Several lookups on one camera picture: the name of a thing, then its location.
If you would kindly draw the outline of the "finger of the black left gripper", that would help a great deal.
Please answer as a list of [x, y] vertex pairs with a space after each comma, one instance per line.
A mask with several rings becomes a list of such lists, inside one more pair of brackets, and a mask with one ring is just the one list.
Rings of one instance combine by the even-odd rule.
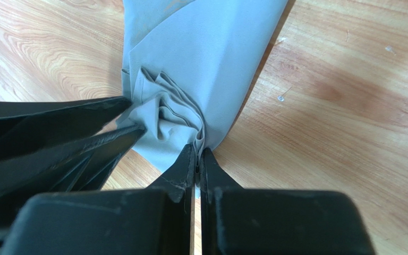
[[0, 160], [91, 137], [131, 104], [122, 96], [40, 103], [0, 101]]
[[0, 226], [36, 194], [101, 189], [145, 131], [129, 126], [0, 161]]

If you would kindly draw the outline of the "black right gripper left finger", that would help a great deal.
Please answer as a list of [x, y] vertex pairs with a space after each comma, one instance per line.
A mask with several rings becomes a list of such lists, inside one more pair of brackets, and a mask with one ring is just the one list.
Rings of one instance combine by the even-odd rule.
[[195, 163], [188, 144], [144, 189], [38, 194], [1, 254], [193, 254]]

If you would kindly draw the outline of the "grey underwear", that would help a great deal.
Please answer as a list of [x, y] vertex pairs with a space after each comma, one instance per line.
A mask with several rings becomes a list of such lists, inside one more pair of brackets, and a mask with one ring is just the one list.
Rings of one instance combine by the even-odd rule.
[[159, 171], [229, 132], [286, 1], [124, 1], [119, 127], [143, 124], [134, 150]]

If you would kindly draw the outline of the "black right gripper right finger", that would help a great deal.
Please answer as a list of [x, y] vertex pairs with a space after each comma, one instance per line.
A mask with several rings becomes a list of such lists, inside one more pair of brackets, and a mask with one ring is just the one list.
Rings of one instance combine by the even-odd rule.
[[375, 254], [361, 215], [336, 191], [248, 189], [210, 149], [199, 162], [203, 254]]

